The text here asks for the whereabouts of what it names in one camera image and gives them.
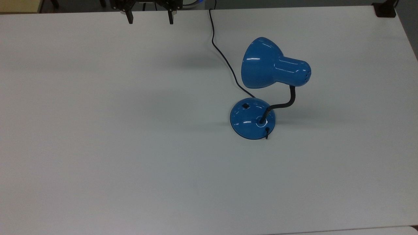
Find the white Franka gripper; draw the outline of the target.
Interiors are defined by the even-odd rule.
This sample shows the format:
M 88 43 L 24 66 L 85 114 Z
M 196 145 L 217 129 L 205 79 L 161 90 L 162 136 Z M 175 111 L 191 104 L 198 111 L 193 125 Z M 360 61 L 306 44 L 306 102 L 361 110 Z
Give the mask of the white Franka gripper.
M 132 7 L 135 1 L 139 3 L 154 3 L 155 0 L 110 0 L 111 8 L 118 9 L 127 17 L 129 24 L 133 24 Z M 157 4 L 165 8 L 168 12 L 170 25 L 174 24 L 174 15 L 183 8 L 182 0 L 157 0 Z

